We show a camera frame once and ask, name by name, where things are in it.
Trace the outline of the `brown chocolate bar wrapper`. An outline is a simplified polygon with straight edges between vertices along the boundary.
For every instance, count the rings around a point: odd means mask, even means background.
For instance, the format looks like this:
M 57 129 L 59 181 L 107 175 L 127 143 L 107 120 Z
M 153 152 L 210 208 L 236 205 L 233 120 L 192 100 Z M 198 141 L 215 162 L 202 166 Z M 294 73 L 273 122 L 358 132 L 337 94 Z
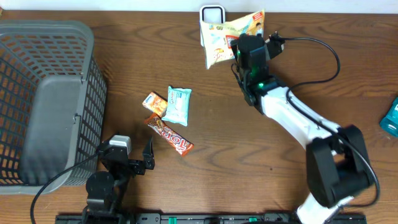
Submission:
M 152 113 L 144 123 L 165 139 L 182 157 L 194 148 L 194 144 L 168 127 L 157 114 Z

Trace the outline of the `yellow snack bag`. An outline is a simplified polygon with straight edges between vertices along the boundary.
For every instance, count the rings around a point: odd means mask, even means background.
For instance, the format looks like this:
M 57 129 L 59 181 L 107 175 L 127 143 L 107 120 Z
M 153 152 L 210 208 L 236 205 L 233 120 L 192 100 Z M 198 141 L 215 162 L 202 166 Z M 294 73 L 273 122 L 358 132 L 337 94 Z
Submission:
M 232 41 L 241 34 L 264 36 L 265 9 L 222 24 L 200 22 L 206 68 L 234 59 Z

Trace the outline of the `small orange snack packet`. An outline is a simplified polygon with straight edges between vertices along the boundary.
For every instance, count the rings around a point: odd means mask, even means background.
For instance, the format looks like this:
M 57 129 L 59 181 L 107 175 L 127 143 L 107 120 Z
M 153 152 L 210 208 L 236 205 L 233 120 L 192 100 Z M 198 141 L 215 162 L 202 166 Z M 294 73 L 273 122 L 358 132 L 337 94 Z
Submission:
M 167 109 L 168 103 L 165 99 L 163 99 L 155 92 L 151 92 L 142 102 L 142 105 L 148 110 L 157 114 L 158 116 L 163 117 Z

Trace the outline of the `light teal wet wipes pack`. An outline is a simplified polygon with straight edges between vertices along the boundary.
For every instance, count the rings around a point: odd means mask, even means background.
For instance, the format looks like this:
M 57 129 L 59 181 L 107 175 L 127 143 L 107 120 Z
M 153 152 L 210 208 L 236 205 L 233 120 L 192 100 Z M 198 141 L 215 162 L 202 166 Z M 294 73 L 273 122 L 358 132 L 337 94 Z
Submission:
M 163 121 L 188 126 L 188 110 L 191 89 L 168 87 L 167 109 Z

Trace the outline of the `teal mouthwash bottle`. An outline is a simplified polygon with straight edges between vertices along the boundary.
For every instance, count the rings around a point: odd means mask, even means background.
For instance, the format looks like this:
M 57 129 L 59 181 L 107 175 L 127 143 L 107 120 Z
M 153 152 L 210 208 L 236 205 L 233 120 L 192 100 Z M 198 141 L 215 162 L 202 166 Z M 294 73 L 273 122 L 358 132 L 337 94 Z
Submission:
M 397 120 L 397 102 L 398 98 L 396 98 L 390 110 L 387 112 L 385 117 L 381 119 L 381 122 L 379 123 L 380 127 L 387 133 L 389 133 L 391 136 L 394 136 L 395 138 L 398 136 L 397 132 L 397 125 L 398 125 L 398 120 Z

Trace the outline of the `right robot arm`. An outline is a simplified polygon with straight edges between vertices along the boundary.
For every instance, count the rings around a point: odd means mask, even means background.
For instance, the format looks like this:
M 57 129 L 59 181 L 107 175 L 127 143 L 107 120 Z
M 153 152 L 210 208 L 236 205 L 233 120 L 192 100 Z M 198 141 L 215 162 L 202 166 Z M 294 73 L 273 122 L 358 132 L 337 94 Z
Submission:
M 309 196 L 294 214 L 270 214 L 263 223 L 366 223 L 364 215 L 341 212 L 362 191 L 380 189 L 363 134 L 320 116 L 270 74 L 267 61 L 283 52 L 285 41 L 278 33 L 267 40 L 242 34 L 229 43 L 236 60 L 231 69 L 246 103 L 280 124 L 306 153 Z

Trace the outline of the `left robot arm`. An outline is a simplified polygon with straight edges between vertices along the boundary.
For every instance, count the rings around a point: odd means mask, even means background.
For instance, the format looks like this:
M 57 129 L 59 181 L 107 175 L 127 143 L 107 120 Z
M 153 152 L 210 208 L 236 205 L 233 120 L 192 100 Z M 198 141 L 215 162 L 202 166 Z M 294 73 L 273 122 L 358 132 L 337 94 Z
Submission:
M 88 209 L 95 213 L 115 214 L 121 206 L 129 181 L 155 167 L 153 138 L 142 151 L 142 159 L 131 159 L 131 138 L 114 135 L 98 148 L 99 160 L 106 168 L 91 174 L 86 182 Z

